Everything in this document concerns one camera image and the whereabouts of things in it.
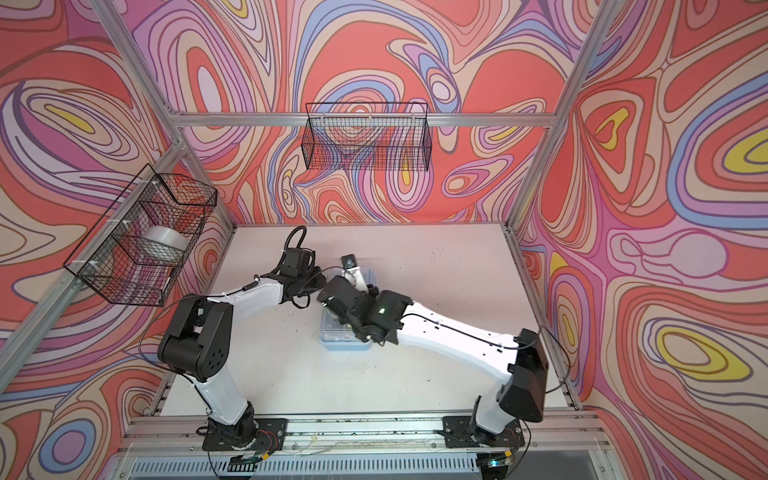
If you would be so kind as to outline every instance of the black cable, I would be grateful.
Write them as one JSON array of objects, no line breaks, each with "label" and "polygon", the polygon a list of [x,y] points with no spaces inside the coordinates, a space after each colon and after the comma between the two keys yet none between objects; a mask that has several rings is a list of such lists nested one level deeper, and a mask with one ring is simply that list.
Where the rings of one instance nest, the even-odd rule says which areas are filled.
[{"label": "black cable", "polygon": [[496,347],[497,349],[504,349],[504,350],[522,350],[522,349],[527,349],[528,347],[532,347],[534,344],[536,344],[536,340],[534,340],[533,342],[530,342],[528,345],[523,345],[523,346],[503,346],[503,345],[499,345],[499,344],[497,344],[497,343],[489,342],[488,340],[486,340],[486,339],[482,339],[482,338],[480,338],[480,337],[478,337],[478,336],[470,335],[470,334],[469,334],[469,333],[467,333],[467,332],[462,332],[462,331],[461,331],[461,330],[459,330],[459,329],[455,329],[455,328],[453,328],[452,326],[447,326],[447,325],[445,325],[445,324],[443,324],[443,323],[437,322],[437,321],[435,321],[435,320],[433,320],[433,319],[430,319],[430,318],[427,318],[427,317],[425,317],[425,316],[423,316],[423,315],[419,315],[418,313],[406,313],[405,315],[403,315],[403,316],[402,316],[401,320],[402,320],[402,319],[404,319],[404,318],[406,318],[407,316],[411,316],[411,315],[413,315],[413,316],[417,316],[417,317],[420,317],[420,318],[423,318],[424,320],[428,320],[429,322],[432,322],[432,323],[434,323],[435,325],[438,325],[438,326],[440,326],[440,328],[446,328],[446,329],[450,329],[450,330],[453,330],[454,332],[458,332],[458,333],[461,333],[462,335],[466,335],[466,336],[468,336],[469,338],[473,338],[473,339],[475,339],[475,340],[479,340],[479,341],[481,341],[481,342],[487,343],[487,344],[489,344],[490,346],[494,346],[494,347]]},{"label": "black cable", "polygon": [[451,439],[455,442],[461,442],[471,447],[479,446],[477,442],[467,442],[466,440],[457,439],[455,436],[451,435],[450,433],[444,432],[443,430],[432,430],[432,432],[440,435],[444,439]]},{"label": "black cable", "polygon": [[525,450],[523,451],[523,454],[520,455],[520,459],[518,460],[515,465],[509,469],[509,472],[507,472],[507,475],[504,478],[509,478],[510,475],[512,475],[512,472],[518,469],[520,466],[520,463],[523,461],[523,458],[525,458],[525,454],[528,453],[528,447],[531,446],[531,442],[533,441],[533,434],[531,434],[531,427],[528,426],[528,423],[525,420],[521,420],[523,424],[525,425],[525,428],[528,429],[528,443],[525,444]]},{"label": "black cable", "polygon": [[206,451],[208,454],[208,463],[210,463],[210,470],[216,475],[216,478],[221,480],[221,477],[219,476],[218,472],[216,472],[216,469],[214,468],[214,461],[210,459],[210,452]]},{"label": "black cable", "polygon": [[[562,351],[563,351],[563,355],[565,356],[565,361],[566,361],[566,362],[568,362],[568,371],[570,372],[570,371],[571,371],[571,369],[573,368],[573,364],[571,363],[571,357],[568,355],[568,352],[567,352],[567,351],[565,350],[565,348],[563,347],[563,344],[562,344],[562,343],[560,343],[560,340],[558,340],[558,338],[557,338],[556,336],[554,336],[554,333],[550,332],[548,328],[544,328],[544,327],[540,326],[540,327],[539,327],[539,329],[538,329],[538,334],[539,334],[539,335],[541,335],[541,331],[542,331],[542,330],[544,330],[546,333],[549,333],[549,336],[551,336],[551,337],[552,337],[552,339],[554,340],[554,342],[555,342],[555,343],[557,343],[557,344],[558,344],[558,346],[560,347],[560,350],[562,350]],[[565,385],[565,380],[561,380],[561,381],[560,381],[560,383],[558,384],[558,386],[554,387],[553,389],[549,389],[549,390],[547,390],[547,391],[545,392],[545,394],[547,394],[547,393],[552,393],[552,392],[554,392],[555,390],[558,390],[558,389],[560,389],[560,387],[562,387],[563,385]]]},{"label": "black cable", "polygon": [[176,301],[174,301],[174,302],[172,302],[172,303],[169,303],[168,305],[166,305],[166,306],[165,306],[165,307],[164,307],[164,308],[163,308],[163,309],[160,311],[160,313],[158,313],[156,316],[154,316],[154,318],[153,318],[152,320],[150,320],[150,322],[149,322],[149,323],[147,324],[147,326],[144,328],[144,331],[141,333],[141,338],[139,339],[139,346],[138,346],[138,350],[139,350],[139,355],[141,355],[141,358],[143,358],[143,359],[144,359],[144,360],[145,360],[147,363],[149,363],[149,364],[151,364],[151,365],[153,365],[153,366],[156,366],[158,369],[161,369],[161,370],[165,370],[166,372],[171,372],[171,373],[176,373],[176,372],[174,372],[173,370],[171,370],[171,369],[169,369],[169,368],[167,368],[167,367],[164,367],[164,366],[159,366],[158,364],[156,364],[156,363],[155,363],[155,362],[153,362],[152,360],[149,360],[149,359],[147,358],[147,356],[146,356],[146,355],[144,355],[144,352],[142,352],[142,351],[141,351],[141,344],[144,342],[144,336],[146,336],[146,335],[147,335],[147,332],[149,331],[149,327],[151,327],[151,326],[152,326],[152,324],[153,324],[153,323],[155,323],[155,322],[157,321],[157,319],[159,319],[160,317],[162,317],[162,316],[163,316],[163,313],[165,313],[165,312],[166,312],[166,311],[167,311],[169,308],[171,308],[172,306],[176,305],[177,303],[179,303],[179,302],[180,302],[181,300],[183,300],[183,299],[184,299],[184,297],[182,296],[180,299],[178,299],[178,300],[176,300]]},{"label": "black cable", "polygon": [[293,306],[295,306],[295,307],[296,307],[297,309],[299,309],[299,310],[304,310],[305,308],[307,308],[308,306],[310,306],[310,302],[311,302],[311,301],[312,301],[312,300],[310,299],[310,296],[309,296],[309,295],[307,295],[307,296],[306,296],[306,305],[305,305],[305,306],[301,306],[301,305],[299,305],[298,303],[296,303],[296,301],[295,301],[295,299],[294,299],[294,298],[291,298],[291,300],[290,300],[290,302],[293,304]]},{"label": "black cable", "polygon": [[301,244],[304,242],[304,237],[306,237],[306,225],[299,225],[298,227],[291,230],[290,233],[288,233],[286,242],[283,245],[283,255],[280,257],[280,261],[277,262],[277,266],[272,269],[271,273],[277,273],[280,271],[280,267],[283,266],[283,262],[286,259],[286,250],[288,250],[288,243],[290,243],[293,236],[296,235],[296,232],[298,232],[299,230],[302,230],[302,233],[301,233],[301,238],[299,238],[299,243],[296,244],[296,248],[301,248]]},{"label": "black cable", "polygon": [[344,269],[343,269],[343,267],[340,267],[340,266],[336,266],[336,265],[334,265],[334,266],[329,266],[329,267],[327,267],[327,268],[324,268],[324,269],[322,269],[321,271],[319,271],[319,272],[316,272],[316,273],[315,273],[314,275],[312,275],[310,278],[306,279],[306,282],[304,282],[304,283],[302,284],[301,288],[299,288],[299,291],[302,291],[302,290],[304,290],[304,287],[305,287],[305,286],[307,286],[307,285],[309,285],[309,284],[310,284],[310,282],[312,281],[312,279],[313,279],[313,278],[315,278],[316,276],[320,275],[321,273],[325,273],[325,272],[327,272],[328,270],[331,270],[332,268],[339,268],[339,269],[341,269],[341,270],[344,270]]}]

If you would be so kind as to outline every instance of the wall-mounted basket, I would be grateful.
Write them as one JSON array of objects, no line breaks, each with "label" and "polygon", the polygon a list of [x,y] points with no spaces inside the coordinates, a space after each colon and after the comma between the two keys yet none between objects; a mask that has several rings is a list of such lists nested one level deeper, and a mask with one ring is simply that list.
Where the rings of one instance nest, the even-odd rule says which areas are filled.
[{"label": "wall-mounted basket", "polygon": [[306,104],[306,169],[428,171],[428,111],[418,101]]},{"label": "wall-mounted basket", "polygon": [[125,215],[108,220],[116,225],[96,251],[86,261],[70,262],[72,255],[65,261],[67,270],[109,303],[163,306],[216,206],[212,186],[153,173]]}]

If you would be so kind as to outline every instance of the red wire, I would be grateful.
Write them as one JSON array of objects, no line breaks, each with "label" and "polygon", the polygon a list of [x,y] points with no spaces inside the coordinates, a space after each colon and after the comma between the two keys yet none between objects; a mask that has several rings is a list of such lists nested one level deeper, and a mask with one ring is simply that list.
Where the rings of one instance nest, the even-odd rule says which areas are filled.
[{"label": "red wire", "polygon": [[266,433],[266,437],[270,440],[270,446],[267,449],[267,451],[271,450],[272,449],[272,437],[270,437],[270,433],[267,430],[259,430],[259,431],[256,432],[256,434],[259,435],[260,432],[261,433]]},{"label": "red wire", "polygon": [[277,436],[268,430],[264,430],[264,431],[267,433],[267,436],[272,435],[272,438],[275,439],[275,450],[277,450],[277,447],[280,446],[280,441],[277,439]]},{"label": "red wire", "polygon": [[[504,431],[505,431],[505,432],[510,432],[510,433],[512,434],[512,437],[514,437],[514,436],[515,436],[515,433],[514,433],[512,430],[510,430],[510,429],[504,429]],[[510,450],[512,450],[512,447],[509,445],[509,439],[507,438],[507,436],[506,436],[506,435],[504,435],[504,440],[506,440],[506,441],[507,441],[507,448],[508,448],[508,449],[510,449]]]}]

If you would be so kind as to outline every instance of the psychedelic wall pattern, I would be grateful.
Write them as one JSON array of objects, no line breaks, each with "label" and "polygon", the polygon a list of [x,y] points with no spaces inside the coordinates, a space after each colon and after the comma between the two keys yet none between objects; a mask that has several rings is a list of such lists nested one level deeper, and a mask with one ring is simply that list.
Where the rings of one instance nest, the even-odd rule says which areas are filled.
[{"label": "psychedelic wall pattern", "polygon": [[[121,12],[172,108],[425,101],[553,111],[591,2],[142,2]],[[187,128],[235,223],[506,220],[542,129],[433,129],[432,170],[305,172],[301,129]]]},{"label": "psychedelic wall pattern", "polygon": [[[6,339],[87,229],[169,140],[85,1],[0,6],[0,45]],[[202,290],[225,236],[211,217],[171,299]],[[77,296],[0,396],[0,478],[98,475],[162,377],[135,358],[155,313],[109,305],[90,290]],[[169,315],[148,335],[162,332]],[[143,351],[152,354],[157,341],[147,339]]]},{"label": "psychedelic wall pattern", "polygon": [[307,170],[297,127],[188,127],[234,223],[506,220],[544,129],[460,127],[429,171]]},{"label": "psychedelic wall pattern", "polygon": [[[422,99],[432,111],[553,111],[592,20],[585,0],[119,2],[177,111],[301,112]],[[449,141],[451,131],[444,132]]]},{"label": "psychedelic wall pattern", "polygon": [[515,232],[629,478],[768,478],[768,3],[627,2]]}]

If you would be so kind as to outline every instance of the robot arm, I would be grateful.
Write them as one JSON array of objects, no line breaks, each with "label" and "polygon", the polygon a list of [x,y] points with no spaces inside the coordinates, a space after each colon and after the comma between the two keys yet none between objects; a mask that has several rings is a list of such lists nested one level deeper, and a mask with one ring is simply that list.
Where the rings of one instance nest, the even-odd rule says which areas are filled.
[{"label": "robot arm", "polygon": [[[300,230],[299,243],[288,247]],[[322,270],[315,266],[315,252],[301,247],[305,235],[305,226],[294,229],[278,265],[248,285],[217,296],[185,296],[157,348],[158,359],[184,375],[200,393],[208,408],[209,435],[217,437],[217,443],[222,440],[234,449],[246,448],[257,430],[253,407],[240,394],[227,368],[233,318],[250,318],[289,301],[304,308],[295,298],[308,297],[326,283]]]},{"label": "robot arm", "polygon": [[360,288],[347,272],[357,267],[354,257],[342,260],[344,276],[331,279],[317,299],[359,339],[421,346],[494,377],[500,386],[481,396],[473,418],[480,434],[497,435],[515,419],[543,419],[548,362],[537,333],[523,329],[515,337],[489,332],[435,313],[400,293]]}]

